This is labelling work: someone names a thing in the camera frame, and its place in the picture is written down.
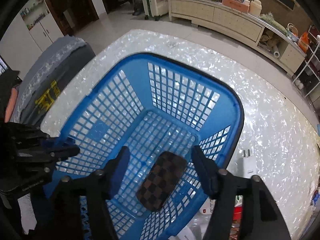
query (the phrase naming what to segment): plastic bag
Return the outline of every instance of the plastic bag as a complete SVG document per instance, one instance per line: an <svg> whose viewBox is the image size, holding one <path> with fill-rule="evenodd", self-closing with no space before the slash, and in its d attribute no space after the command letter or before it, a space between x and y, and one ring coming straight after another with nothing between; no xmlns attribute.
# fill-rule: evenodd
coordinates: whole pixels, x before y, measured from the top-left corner
<svg viewBox="0 0 320 240"><path fill-rule="evenodd" d="M298 41L299 47L304 51L304 53L307 52L309 48L309 40L308 40L308 33L304 32Z"/></svg>
<svg viewBox="0 0 320 240"><path fill-rule="evenodd" d="M265 22L270 23L273 25L276 29L281 31L283 34L287 35L287 30L278 22L275 21L273 14L268 13L268 14L261 14L260 19L264 20Z"/></svg>
<svg viewBox="0 0 320 240"><path fill-rule="evenodd" d="M196 240L201 240L210 221L210 215L203 215L197 212L193 219L188 223L188 227L192 231Z"/></svg>

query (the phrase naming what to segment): white charger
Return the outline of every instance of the white charger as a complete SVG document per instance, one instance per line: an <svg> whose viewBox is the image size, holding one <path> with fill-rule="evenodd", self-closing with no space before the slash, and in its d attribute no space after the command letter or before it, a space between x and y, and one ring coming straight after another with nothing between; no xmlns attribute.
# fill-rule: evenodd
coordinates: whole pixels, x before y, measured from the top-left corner
<svg viewBox="0 0 320 240"><path fill-rule="evenodd" d="M196 240L194 234L188 226L185 226L177 236L170 236L169 240Z"/></svg>
<svg viewBox="0 0 320 240"><path fill-rule="evenodd" d="M251 154L250 149L243 151L243 177L250 179L257 174L257 162L254 155Z"/></svg>

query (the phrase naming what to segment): box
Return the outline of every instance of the box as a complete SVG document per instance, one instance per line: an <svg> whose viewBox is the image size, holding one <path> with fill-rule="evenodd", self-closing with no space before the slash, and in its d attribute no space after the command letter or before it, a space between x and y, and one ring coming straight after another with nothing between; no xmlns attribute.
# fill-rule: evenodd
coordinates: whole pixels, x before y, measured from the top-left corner
<svg viewBox="0 0 320 240"><path fill-rule="evenodd" d="M237 0L222 0L222 4L240 12L248 13L249 5L245 5Z"/></svg>

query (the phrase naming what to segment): white floor tile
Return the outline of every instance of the white floor tile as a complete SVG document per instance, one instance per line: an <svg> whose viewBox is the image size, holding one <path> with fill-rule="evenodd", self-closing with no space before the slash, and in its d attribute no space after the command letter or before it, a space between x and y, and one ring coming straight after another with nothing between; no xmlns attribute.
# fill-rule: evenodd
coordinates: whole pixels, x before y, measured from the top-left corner
<svg viewBox="0 0 320 240"><path fill-rule="evenodd" d="M304 114L316 129L319 121L312 106L291 84L291 78L285 71L265 56L221 33L200 26L192 26L191 21L188 20L176 19L170 22L168 16L163 16L160 21L154 21L152 18L145 20L144 14L133 16L132 12L130 4L124 4L118 11L105 14L99 20L90 23L76 33L76 36L87 41L96 55L131 29L155 31L206 46L249 68L272 84Z"/></svg>

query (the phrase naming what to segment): suitcase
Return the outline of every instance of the suitcase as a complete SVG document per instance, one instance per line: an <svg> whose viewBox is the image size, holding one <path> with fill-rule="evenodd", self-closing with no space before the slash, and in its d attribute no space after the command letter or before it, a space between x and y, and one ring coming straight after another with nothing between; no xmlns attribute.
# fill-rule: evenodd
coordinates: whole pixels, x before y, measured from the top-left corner
<svg viewBox="0 0 320 240"><path fill-rule="evenodd" d="M156 21L160 19L160 16L169 13L168 0L142 0L145 19L154 17Z"/></svg>

